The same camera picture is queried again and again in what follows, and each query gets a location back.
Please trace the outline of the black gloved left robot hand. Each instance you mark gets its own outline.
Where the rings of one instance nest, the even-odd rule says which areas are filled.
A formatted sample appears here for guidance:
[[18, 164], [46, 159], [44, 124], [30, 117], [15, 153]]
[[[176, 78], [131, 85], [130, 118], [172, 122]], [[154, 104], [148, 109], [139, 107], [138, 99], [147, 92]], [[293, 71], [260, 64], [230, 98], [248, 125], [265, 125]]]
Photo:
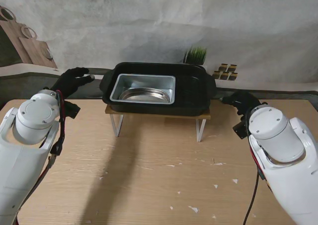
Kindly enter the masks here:
[[80, 86], [93, 82], [94, 75], [89, 75], [88, 68], [76, 67], [65, 71], [50, 88], [51, 91], [59, 91], [64, 99], [74, 94]]

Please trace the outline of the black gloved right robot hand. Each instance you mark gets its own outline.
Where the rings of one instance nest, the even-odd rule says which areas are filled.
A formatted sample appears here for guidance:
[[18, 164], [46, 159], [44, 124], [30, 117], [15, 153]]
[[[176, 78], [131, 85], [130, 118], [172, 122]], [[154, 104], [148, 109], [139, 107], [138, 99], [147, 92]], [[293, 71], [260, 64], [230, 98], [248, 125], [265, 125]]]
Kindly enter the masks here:
[[253, 109], [261, 104], [255, 96], [244, 90], [223, 97], [221, 102], [235, 107], [238, 115], [245, 115], [250, 108]]

